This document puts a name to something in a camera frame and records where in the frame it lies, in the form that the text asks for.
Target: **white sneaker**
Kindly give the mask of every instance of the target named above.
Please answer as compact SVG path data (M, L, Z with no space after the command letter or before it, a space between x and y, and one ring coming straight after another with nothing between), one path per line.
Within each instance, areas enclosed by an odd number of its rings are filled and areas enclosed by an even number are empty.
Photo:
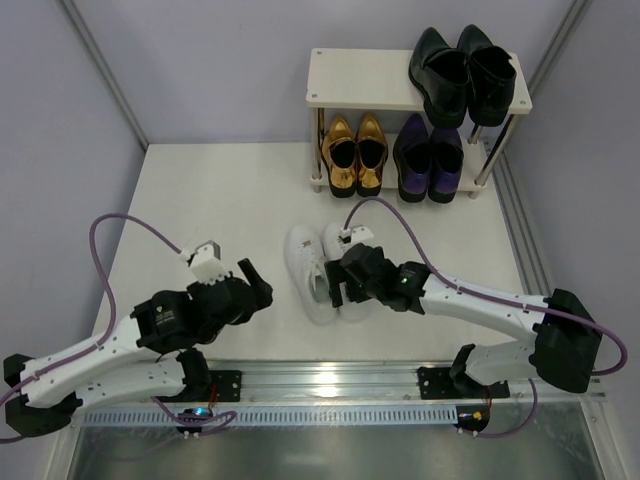
M311 321L318 325L330 323L336 316L336 309L331 304L324 269L327 260L315 230L306 225L293 227L287 235L284 257Z
M351 245L345 245L340 238L340 230L342 230L341 224L330 223L322 232L322 246L329 260L340 260L345 252L351 248ZM369 305L349 300L344 283L340 284L340 293L343 302L342 307L338 308L340 315L349 322L364 320L369 314Z

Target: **shoe rack shelf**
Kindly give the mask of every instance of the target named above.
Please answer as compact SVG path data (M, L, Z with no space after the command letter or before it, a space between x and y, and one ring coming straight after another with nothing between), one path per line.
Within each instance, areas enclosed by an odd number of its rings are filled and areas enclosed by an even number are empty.
M323 175L320 145L324 137L324 109L394 110L423 112L422 97L408 77L411 50L361 50L314 48L309 63L307 106L311 110L311 145L315 145L311 185L316 192L328 185ZM517 72L515 93L505 125L487 157L478 142L482 127L476 126L469 139L463 140L464 166L459 192L471 198L485 188L487 178L514 130L517 120L527 115L533 104L524 80L518 56L511 53L511 64ZM397 135L387 135L389 160ZM384 169L382 188L397 189L394 165Z

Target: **purple shoe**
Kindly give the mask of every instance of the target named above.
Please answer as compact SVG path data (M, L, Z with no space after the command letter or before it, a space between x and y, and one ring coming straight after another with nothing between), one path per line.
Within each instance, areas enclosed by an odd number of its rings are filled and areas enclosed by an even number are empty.
M455 129L435 129L431 133L433 169L429 198L437 203L449 203L456 196L462 175L462 141Z
M431 174L429 134L422 117L414 113L402 127L393 145L393 160L398 169L398 193L405 202L424 200Z

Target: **shoe insole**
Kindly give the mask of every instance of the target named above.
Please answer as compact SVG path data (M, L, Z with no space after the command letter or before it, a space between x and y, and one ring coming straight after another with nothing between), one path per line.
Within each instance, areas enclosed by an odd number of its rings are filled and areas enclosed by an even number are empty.
M467 83L469 74L465 67L464 53L450 51L436 56L428 62L429 67L442 76L445 80L453 83Z
M337 167L349 168L356 157L356 144L354 142L342 142L330 148L331 159Z
M311 276L310 281L312 282L311 294L315 301L318 303L330 303L331 296L329 295L329 285L327 285L324 277L317 273L316 275Z
M500 47L487 47L473 54L473 59L482 65L489 73L498 78L509 80L516 75L511 66L511 57Z
M416 145L404 152L404 159L414 172L426 173L431 165L431 149L424 143Z
M433 158L448 173L458 173L462 168L462 154L453 145L439 143L433 147Z
M384 155L384 145L375 140L362 140L360 146L360 157L362 163L367 168L376 168L382 161Z

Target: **shoe sole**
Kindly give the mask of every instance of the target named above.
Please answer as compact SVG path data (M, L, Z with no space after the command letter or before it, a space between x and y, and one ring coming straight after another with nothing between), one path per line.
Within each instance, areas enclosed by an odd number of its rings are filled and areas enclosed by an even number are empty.
M396 158L397 150L396 146L393 146L393 163L396 164L396 170L398 171L398 195L407 203L420 203L427 196L427 191L422 193L409 193L402 187L402 170L400 168L400 161Z
M436 203L451 203L456 193L457 191L453 193L440 193L433 188L429 188L429 199Z
M481 127L499 127L502 125L502 122L504 122L508 113L509 109L498 113L495 111L483 112L482 110L476 110L472 105L469 105L469 117L473 123L480 125Z
M431 103L431 99L429 98L429 94L427 93L427 91L424 88L422 88L422 85L420 85L415 78L413 78L413 75L411 74L411 67L409 67L409 80L422 95L422 98L424 99L422 106L424 108L425 113L427 114L427 118L429 119L429 122L433 127L459 128L462 125L466 111L462 112L462 115L456 115L455 117L440 115L434 110L433 104Z
M360 185L356 187L356 191L361 197L377 197L380 190L382 190L382 185L376 188L365 188Z
M322 157L322 163L324 164L324 168L327 170L327 179L329 182L329 189L331 190L331 194L336 198L349 198L353 197L353 194L356 193L356 182L353 183L353 186L349 188L338 188L331 183L331 174L329 173L329 165L327 165L327 161Z

